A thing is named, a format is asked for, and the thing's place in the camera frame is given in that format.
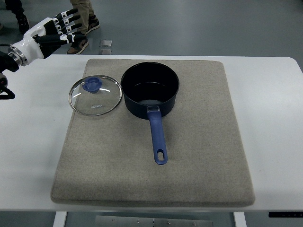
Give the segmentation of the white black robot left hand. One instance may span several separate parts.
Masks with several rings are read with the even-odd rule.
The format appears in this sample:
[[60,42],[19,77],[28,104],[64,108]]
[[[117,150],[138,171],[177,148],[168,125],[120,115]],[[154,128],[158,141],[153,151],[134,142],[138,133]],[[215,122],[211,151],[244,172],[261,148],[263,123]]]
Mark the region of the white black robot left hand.
[[74,23],[80,18],[77,12],[77,9],[70,9],[45,18],[25,32],[21,41],[10,45],[8,55],[18,66],[27,66],[36,59],[46,59],[62,45],[84,38],[74,32],[81,26]]

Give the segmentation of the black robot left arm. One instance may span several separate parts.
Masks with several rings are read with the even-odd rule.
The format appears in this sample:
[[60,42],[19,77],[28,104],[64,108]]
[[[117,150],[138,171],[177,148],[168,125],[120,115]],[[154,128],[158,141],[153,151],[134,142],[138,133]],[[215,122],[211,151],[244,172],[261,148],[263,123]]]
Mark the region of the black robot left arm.
[[18,54],[13,50],[13,47],[9,44],[0,44],[1,47],[8,47],[8,53],[0,52],[0,99],[10,100],[15,98],[15,94],[7,88],[8,79],[3,74],[3,71],[9,70],[16,72],[19,69],[19,65],[22,63]]

